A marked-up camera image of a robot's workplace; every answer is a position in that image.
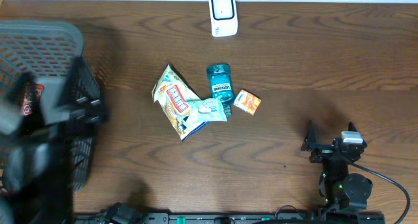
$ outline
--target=mouthwash bottle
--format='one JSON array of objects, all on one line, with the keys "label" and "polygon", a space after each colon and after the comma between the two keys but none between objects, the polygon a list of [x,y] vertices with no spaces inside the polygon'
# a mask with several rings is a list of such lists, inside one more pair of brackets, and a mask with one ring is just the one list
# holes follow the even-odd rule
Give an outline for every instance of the mouthwash bottle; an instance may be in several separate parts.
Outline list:
[{"label": "mouthwash bottle", "polygon": [[211,65],[206,69],[206,73],[210,82],[212,97],[221,96],[225,115],[230,117],[232,115],[231,104],[234,103],[231,68],[228,64]]}]

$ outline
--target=white device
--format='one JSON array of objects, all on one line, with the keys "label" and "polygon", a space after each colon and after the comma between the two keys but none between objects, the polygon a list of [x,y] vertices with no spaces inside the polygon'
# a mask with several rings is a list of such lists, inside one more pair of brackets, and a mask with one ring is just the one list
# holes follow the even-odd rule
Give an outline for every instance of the white device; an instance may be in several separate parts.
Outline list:
[{"label": "white device", "polygon": [[351,131],[342,131],[341,132],[342,142],[352,143],[352,144],[362,144],[363,138],[359,132]]},{"label": "white device", "polygon": [[209,0],[210,21],[214,37],[226,37],[238,32],[235,0]]}]

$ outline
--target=black basket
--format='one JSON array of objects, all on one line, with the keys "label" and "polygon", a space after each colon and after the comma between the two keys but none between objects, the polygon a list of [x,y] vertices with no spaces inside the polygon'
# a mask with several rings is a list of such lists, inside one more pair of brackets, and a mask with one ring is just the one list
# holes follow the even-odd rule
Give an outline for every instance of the black basket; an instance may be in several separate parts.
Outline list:
[{"label": "black basket", "polygon": [[[82,59],[81,32],[65,22],[0,21],[0,97],[16,88],[23,72],[30,72],[34,83],[44,86],[40,110],[46,125],[71,121],[73,111],[100,99],[100,89]],[[74,192],[89,176],[97,126],[89,133],[67,138],[74,165]],[[0,184],[7,163],[8,148],[0,144]]]}]

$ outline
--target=red package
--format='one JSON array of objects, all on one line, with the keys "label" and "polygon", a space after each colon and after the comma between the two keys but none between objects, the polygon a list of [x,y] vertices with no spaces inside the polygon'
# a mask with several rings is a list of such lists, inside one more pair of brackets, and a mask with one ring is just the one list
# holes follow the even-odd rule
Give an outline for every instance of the red package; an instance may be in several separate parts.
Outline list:
[{"label": "red package", "polygon": [[[38,103],[40,102],[40,96],[42,95],[42,92],[44,91],[45,87],[40,84],[35,84],[35,93],[38,100]],[[31,92],[29,90],[29,87],[26,87],[24,101],[22,103],[22,115],[28,116],[32,114],[32,101],[31,101]]]}]

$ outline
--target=bottle label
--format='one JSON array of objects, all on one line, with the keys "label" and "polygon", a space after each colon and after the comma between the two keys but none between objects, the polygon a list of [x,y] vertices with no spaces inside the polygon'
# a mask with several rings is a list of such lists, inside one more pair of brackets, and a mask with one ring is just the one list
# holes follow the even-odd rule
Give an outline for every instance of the bottle label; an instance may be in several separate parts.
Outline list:
[{"label": "bottle label", "polygon": [[212,93],[217,93],[219,91],[228,91],[231,90],[231,85],[229,83],[214,84],[212,86]]}]

